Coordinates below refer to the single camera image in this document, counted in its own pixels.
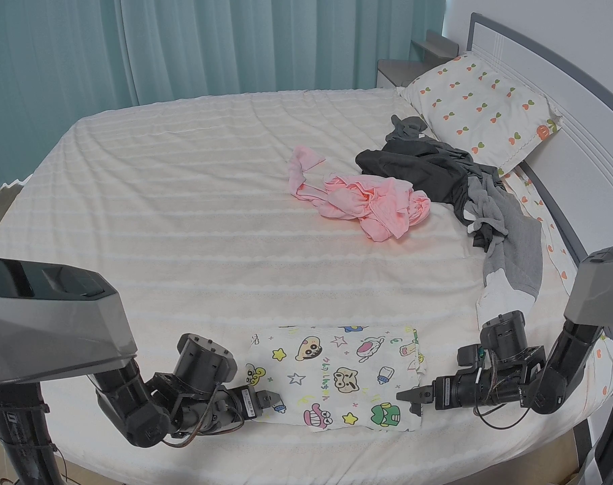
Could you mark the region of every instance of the pillowcase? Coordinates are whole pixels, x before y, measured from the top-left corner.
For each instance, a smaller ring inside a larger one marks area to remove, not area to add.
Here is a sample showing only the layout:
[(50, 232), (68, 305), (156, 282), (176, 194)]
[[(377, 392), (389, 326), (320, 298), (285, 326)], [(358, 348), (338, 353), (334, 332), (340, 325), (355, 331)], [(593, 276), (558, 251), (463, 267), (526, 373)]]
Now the pillowcase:
[(416, 78), (400, 93), (436, 137), (506, 174), (561, 127), (546, 98), (473, 53)]

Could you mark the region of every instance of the mattress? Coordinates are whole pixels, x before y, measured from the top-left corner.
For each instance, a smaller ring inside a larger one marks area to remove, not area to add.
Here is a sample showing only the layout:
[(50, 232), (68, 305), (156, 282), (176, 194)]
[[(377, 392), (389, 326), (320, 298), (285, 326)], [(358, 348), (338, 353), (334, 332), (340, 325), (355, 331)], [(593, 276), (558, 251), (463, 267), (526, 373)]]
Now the mattress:
[[(479, 340), (484, 253), (451, 208), (432, 204), (430, 217), (402, 238), (377, 243), (357, 222), (325, 219), (287, 192), (295, 145), (327, 158), (322, 174), (355, 174), (354, 157), (380, 149), (391, 115), (413, 112), (395, 90), (375, 89), (211, 96), (84, 118), (3, 218), (0, 257), (100, 272), (121, 295), (145, 380), (172, 371), (184, 332), (224, 345), (241, 369), (254, 329), (278, 325), (411, 324), (427, 358), (422, 381), (453, 375), (457, 348)], [(529, 344), (548, 350), (568, 295), (543, 252), (526, 330)], [(417, 432), (251, 422), (186, 449), (132, 447), (86, 378), (42, 387), (64, 455), (122, 482), (440, 484), (589, 416), (605, 398), (594, 363), (557, 413), (530, 412), (507, 431), (486, 427), (470, 409), (428, 407)], [(506, 425), (521, 413), (511, 404), (489, 419)]]

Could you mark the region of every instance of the curtain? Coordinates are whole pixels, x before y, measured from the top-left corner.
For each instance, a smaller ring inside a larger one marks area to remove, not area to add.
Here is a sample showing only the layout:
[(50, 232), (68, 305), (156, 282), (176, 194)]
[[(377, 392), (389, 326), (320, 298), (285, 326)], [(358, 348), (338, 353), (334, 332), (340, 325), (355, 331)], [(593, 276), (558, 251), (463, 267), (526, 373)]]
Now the curtain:
[(79, 118), (208, 94), (371, 88), (446, 0), (0, 0), (0, 185)]

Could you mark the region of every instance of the pink shirt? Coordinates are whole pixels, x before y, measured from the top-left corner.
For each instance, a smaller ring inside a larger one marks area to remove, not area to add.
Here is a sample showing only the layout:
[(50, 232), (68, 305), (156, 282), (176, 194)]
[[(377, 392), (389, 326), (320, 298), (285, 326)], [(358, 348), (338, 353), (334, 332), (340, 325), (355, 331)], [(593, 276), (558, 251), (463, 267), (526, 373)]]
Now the pink shirt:
[(290, 193), (312, 202), (320, 215), (358, 219), (367, 237), (381, 242), (392, 235), (401, 237), (430, 214), (430, 198), (425, 192), (414, 191), (410, 182), (395, 178), (332, 174), (324, 182), (324, 190), (306, 185), (304, 172), (324, 161), (303, 145), (298, 145), (288, 160)]

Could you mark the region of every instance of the bed frame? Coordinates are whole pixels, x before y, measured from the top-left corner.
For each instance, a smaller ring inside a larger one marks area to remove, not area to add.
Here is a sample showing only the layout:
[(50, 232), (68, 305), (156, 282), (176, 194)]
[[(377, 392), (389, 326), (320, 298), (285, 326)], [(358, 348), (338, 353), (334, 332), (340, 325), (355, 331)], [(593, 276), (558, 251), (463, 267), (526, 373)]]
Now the bed frame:
[[(613, 246), (613, 93), (562, 56), (479, 13), (471, 15), (467, 50), (545, 95), (562, 115), (562, 129), (521, 167), (576, 265)], [(613, 339), (613, 328), (606, 332)], [(590, 432), (582, 425), (574, 432), (583, 466)]]

